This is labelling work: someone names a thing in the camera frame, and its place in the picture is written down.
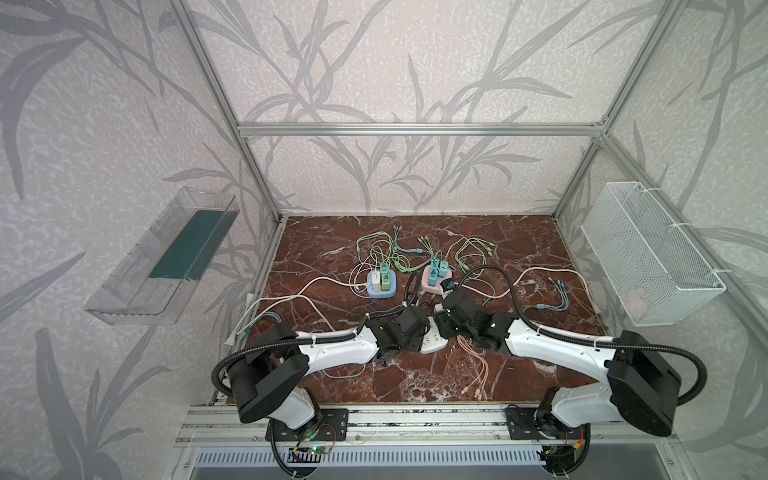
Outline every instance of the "leaf pattern wallpaper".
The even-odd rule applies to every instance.
[[[0,2],[0,478],[156,478],[274,231],[166,2]],[[240,215],[174,326],[86,313],[181,187]]]
[[[768,2],[688,3],[610,132],[768,304]],[[722,298],[673,326],[632,326],[581,233],[605,182],[627,178],[600,154],[559,220],[561,232],[614,333],[697,352],[704,394],[679,409],[675,429],[700,478],[764,478],[768,471],[768,353]],[[676,364],[682,372],[690,369]]]
[[[764,0],[691,2],[611,133],[768,310],[766,31]]]
[[[662,3],[189,2],[241,122],[599,121]],[[249,142],[296,214],[546,214],[588,139]]]

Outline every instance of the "white power strip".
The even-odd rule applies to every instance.
[[[440,336],[435,319],[431,316],[427,318],[429,318],[429,331],[424,335],[422,349],[419,350],[420,353],[434,353],[444,349],[448,345],[448,340]]]

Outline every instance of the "white wire basket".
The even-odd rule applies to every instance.
[[[639,182],[605,184],[581,229],[637,326],[677,323],[725,291],[680,224]]]

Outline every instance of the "blue charger holder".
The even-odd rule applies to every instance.
[[[397,277],[395,276],[395,271],[392,269],[389,269],[389,290],[381,292],[374,292],[373,291],[373,284],[371,283],[371,274],[373,272],[368,272],[368,296],[371,298],[392,298],[395,296],[395,291],[397,290]]]

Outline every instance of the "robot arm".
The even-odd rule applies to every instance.
[[[404,306],[394,319],[367,319],[358,328],[337,332],[294,332],[287,323],[277,323],[250,347],[253,353],[224,359],[222,369],[242,423],[269,417],[311,432],[322,422],[322,413],[311,395],[298,388],[304,376],[348,363],[384,362],[401,349],[419,351],[428,328],[429,318],[416,306]]]
[[[485,313],[465,290],[444,290],[434,318],[442,338],[463,335],[490,353],[544,360],[597,380],[587,386],[548,390],[536,413],[540,431],[558,436],[591,422],[625,421],[652,435],[671,434],[675,409],[681,403],[677,397],[680,376],[654,351],[658,346],[648,345],[630,331],[620,338],[588,336],[537,326],[512,313]],[[298,388],[304,376],[347,363],[386,361],[401,349],[420,350],[431,319],[416,306],[404,306],[396,315],[394,319],[368,318],[356,329],[329,333],[295,333],[278,323],[254,347],[222,360],[214,369],[214,385],[225,369],[231,391],[217,388],[235,398],[243,423],[270,417],[290,429],[312,431],[322,421],[322,413],[310,394]],[[684,352],[666,348],[662,351]],[[698,367],[701,388],[706,369],[703,364]],[[698,391],[681,398],[693,398]]]
[[[466,335],[492,352],[544,360],[597,380],[547,391],[536,418],[537,428],[545,433],[619,421],[651,435],[672,433],[680,376],[658,352],[643,349],[647,342],[637,333],[624,331],[616,339],[548,326],[531,328],[533,324],[512,313],[482,312],[465,290],[449,290],[435,308],[435,317],[443,336]],[[603,347],[612,343],[617,347]],[[618,347],[629,345],[636,348]]]

